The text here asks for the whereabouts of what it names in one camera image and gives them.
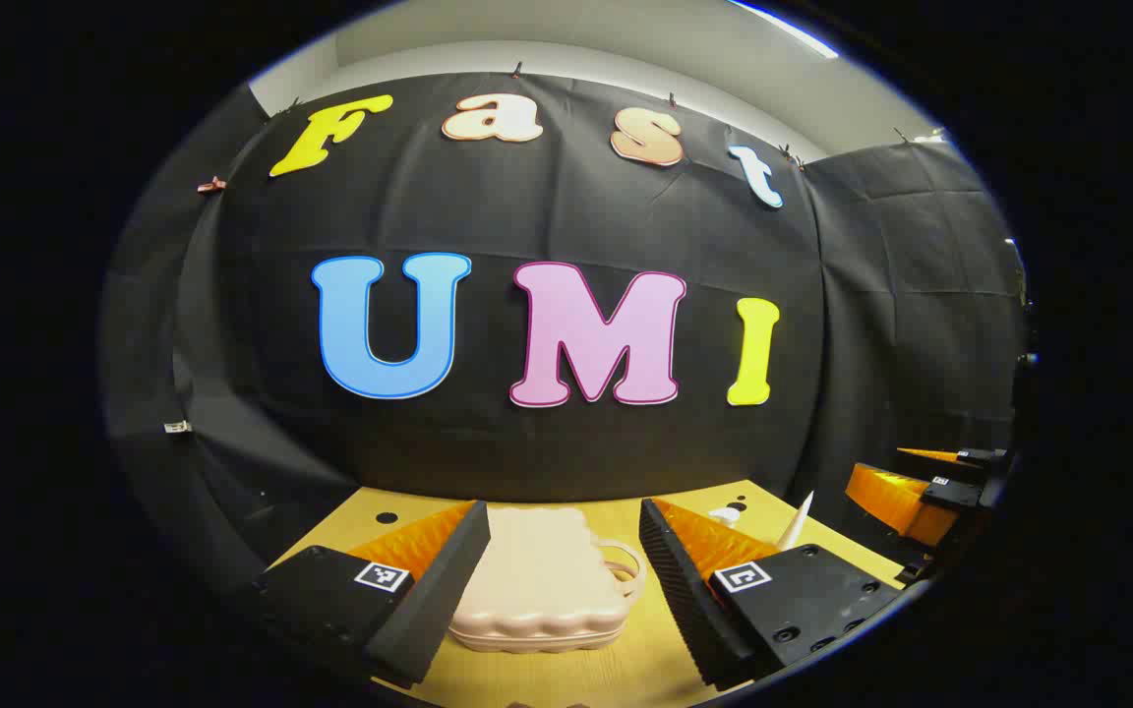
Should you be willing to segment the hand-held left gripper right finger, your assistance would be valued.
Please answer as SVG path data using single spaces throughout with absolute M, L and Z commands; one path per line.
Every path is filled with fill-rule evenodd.
M 705 684 L 719 691 L 791 667 L 853 636 L 898 588 L 818 544 L 772 544 L 664 500 L 638 537 Z

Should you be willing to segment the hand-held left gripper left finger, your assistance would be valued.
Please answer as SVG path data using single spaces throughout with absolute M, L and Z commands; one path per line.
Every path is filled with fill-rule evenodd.
M 414 688 L 489 546 L 489 509 L 467 501 L 352 551 L 321 544 L 252 581 L 252 619 L 339 677 Z

